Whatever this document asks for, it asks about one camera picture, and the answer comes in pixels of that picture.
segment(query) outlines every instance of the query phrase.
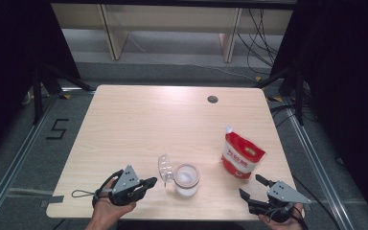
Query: background table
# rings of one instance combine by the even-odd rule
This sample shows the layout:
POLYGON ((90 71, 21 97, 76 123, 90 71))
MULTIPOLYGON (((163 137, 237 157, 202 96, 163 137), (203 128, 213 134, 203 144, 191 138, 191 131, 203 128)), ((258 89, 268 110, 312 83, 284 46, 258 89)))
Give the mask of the background table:
POLYGON ((91 196, 72 198, 74 190, 94 192, 114 172, 131 164, 139 178, 156 176, 154 188, 126 219, 251 220, 239 188, 267 201, 267 187, 254 174, 240 180, 223 168, 225 127, 267 152, 255 173, 294 186, 264 93, 254 88, 102 85, 93 98, 70 152, 54 196, 62 203, 47 209, 51 218, 90 218, 91 196), (217 103, 208 97, 216 96, 217 103), (166 188, 158 157, 168 154, 174 167, 191 163, 200 171, 197 193, 189 198, 166 188))

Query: floor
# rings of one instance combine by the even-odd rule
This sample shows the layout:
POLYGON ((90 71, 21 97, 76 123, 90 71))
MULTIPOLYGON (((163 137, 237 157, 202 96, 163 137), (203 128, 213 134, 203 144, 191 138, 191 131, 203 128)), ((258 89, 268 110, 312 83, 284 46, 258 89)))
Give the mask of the floor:
MULTIPOLYGON (((182 70, 207 71, 212 75, 223 74, 227 78, 246 81, 247 84, 254 84, 255 77, 260 74, 255 73, 254 77, 250 78, 244 72, 232 71, 250 67, 252 72, 262 72, 270 68, 256 57, 248 56, 247 49, 239 38, 237 38, 231 62, 224 63, 217 34, 131 32, 121 58, 112 61, 103 32, 78 30, 63 32, 80 68, 82 78, 93 84, 111 81, 108 78, 112 75, 106 71, 106 68, 113 68, 113 66, 123 68, 123 66, 145 65, 143 71, 157 70, 159 65, 176 66, 182 70)), ((241 37, 250 44, 251 39, 248 34, 242 34, 241 37)), ((281 36, 266 37, 266 42, 276 50, 281 41, 281 36)), ((261 41, 258 42, 261 46, 265 45, 261 41)), ((259 48, 256 51, 271 63, 267 51, 259 48)), ((279 82, 276 82, 265 89, 270 107, 287 103, 287 99, 276 101, 278 85, 279 82)), ((63 86, 73 87, 67 82, 63 82, 63 86)), ((17 115, 16 121, 8 129, 4 139, 5 145, 0 149, 0 186, 3 183, 2 178, 8 174, 11 174, 14 179, 9 185, 8 192, 2 194, 5 200, 0 203, 0 229, 82 229, 88 222, 87 219, 63 220, 45 216, 47 201, 61 173, 61 170, 54 170, 54 166, 61 169, 61 164, 66 161, 83 120, 84 111, 92 99, 92 94, 80 92, 70 94, 73 97, 73 103, 70 103, 70 100, 45 98, 45 104, 49 106, 50 113, 47 115, 45 124, 42 124, 41 129, 36 132, 36 137, 30 136, 30 130, 33 129, 31 121, 34 116, 33 107, 30 105, 25 105, 17 115), (70 135, 64 135, 61 143, 48 143, 46 138, 53 135, 52 123, 63 117, 70 119, 67 124, 69 126, 67 133, 70 135), (32 140, 29 147, 22 145, 25 139, 32 140), (28 153, 23 159, 19 159, 19 152, 22 150, 28 153), (19 169, 8 172, 14 163, 19 164, 19 169)), ((315 121, 314 114, 308 107, 305 109, 306 122, 302 129, 296 125, 292 111, 273 113, 273 120, 278 126, 291 172, 304 181, 303 185, 307 187, 306 189, 296 182, 298 191, 312 200, 314 198, 309 190, 318 197, 306 212, 306 221, 310 229, 338 229, 325 211, 329 210, 335 215, 332 208, 335 198, 341 200, 340 204, 343 208, 342 213, 337 213, 342 217, 336 217, 339 219, 337 221, 340 229, 368 229, 368 206, 365 200, 343 165, 334 161, 337 153, 334 152, 320 124, 315 121), (303 135, 296 134, 301 130, 303 135), (304 140, 307 140, 304 139, 304 133, 309 136, 308 145, 307 142, 304 145, 304 140), (318 160, 311 158, 310 152, 313 152, 318 160), (315 171, 318 161, 320 168, 324 170, 319 174, 315 171)), ((267 229, 257 222, 239 222, 239 225, 244 229, 267 229)))

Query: snack pouch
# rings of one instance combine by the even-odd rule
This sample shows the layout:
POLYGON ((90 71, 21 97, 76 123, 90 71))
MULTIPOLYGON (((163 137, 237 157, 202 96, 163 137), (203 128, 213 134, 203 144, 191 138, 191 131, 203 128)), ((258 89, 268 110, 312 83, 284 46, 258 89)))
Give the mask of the snack pouch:
POLYGON ((226 127, 225 146, 222 153, 223 167, 237 178, 248 179, 265 151, 226 127))

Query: gray carpet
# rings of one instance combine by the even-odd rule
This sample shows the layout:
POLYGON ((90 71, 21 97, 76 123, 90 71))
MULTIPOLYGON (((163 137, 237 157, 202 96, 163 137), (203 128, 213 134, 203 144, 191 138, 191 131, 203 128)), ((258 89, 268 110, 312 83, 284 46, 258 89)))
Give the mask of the gray carpet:
MULTIPOLYGON (((78 67, 82 79, 92 86, 110 83, 251 87, 255 84, 255 82, 245 77, 228 75, 218 70, 195 66, 78 63, 78 67)), ((239 75, 247 75, 251 79, 258 76, 248 68, 225 68, 224 70, 239 75)), ((66 81, 61 80, 60 82, 63 86, 73 86, 66 81)), ((277 89, 280 83, 278 81, 266 87, 264 89, 266 95, 268 97, 278 96, 277 89)), ((0 209, 0 229, 53 229, 61 221, 61 219, 48 218, 45 215, 42 202, 48 200, 50 193, 56 187, 91 99, 91 94, 75 94, 71 95, 68 100, 58 99, 56 101, 34 143, 32 151, 0 209), (57 127, 66 128, 66 131, 62 139, 48 140, 47 137, 59 136, 58 132, 51 130, 56 119, 68 119, 68 121, 57 123, 57 127)), ((269 106, 275 107, 282 104, 270 102, 269 106)), ((32 126, 33 107, 32 104, 28 104, 19 112, 17 119, 8 129, 8 134, 2 142, 0 148, 0 180, 32 126)), ((311 109, 305 108, 304 114, 305 129, 320 155, 333 185, 344 201, 350 218, 354 222, 354 227, 356 229, 368 229, 368 206, 366 202, 346 169, 334 161, 337 153, 334 151, 320 123, 315 120, 311 109)), ((279 136, 291 172, 329 208, 304 149, 294 132, 288 114, 285 110, 282 110, 276 114, 273 120, 278 125, 279 136)), ((298 183, 296 185, 301 193, 313 199, 298 183)), ((240 212, 248 212, 246 203, 244 210, 240 210, 240 212)), ((307 211, 306 221, 310 229, 336 229, 330 217, 316 201, 312 204, 311 210, 307 211)), ((68 219, 58 229, 83 229, 86 223, 87 219, 68 219)), ((239 225, 244 229, 267 229, 260 222, 246 221, 239 222, 239 225)))

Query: table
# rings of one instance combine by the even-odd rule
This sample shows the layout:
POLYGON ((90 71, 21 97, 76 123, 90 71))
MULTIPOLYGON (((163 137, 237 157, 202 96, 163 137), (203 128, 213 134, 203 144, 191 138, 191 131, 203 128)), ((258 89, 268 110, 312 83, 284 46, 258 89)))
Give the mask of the table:
POLYGON ((223 168, 225 127, 267 152, 255 170, 267 179, 294 187, 265 95, 256 88, 101 85, 88 108, 53 196, 51 218, 90 218, 92 196, 72 198, 77 189, 94 192, 112 174, 131 164, 141 179, 157 177, 154 188, 124 219, 252 220, 239 188, 267 201, 267 187, 240 180, 223 168), (216 96, 217 103, 208 97, 216 96), (200 171, 199 188, 189 198, 166 188, 158 157, 173 167, 191 163, 200 171))

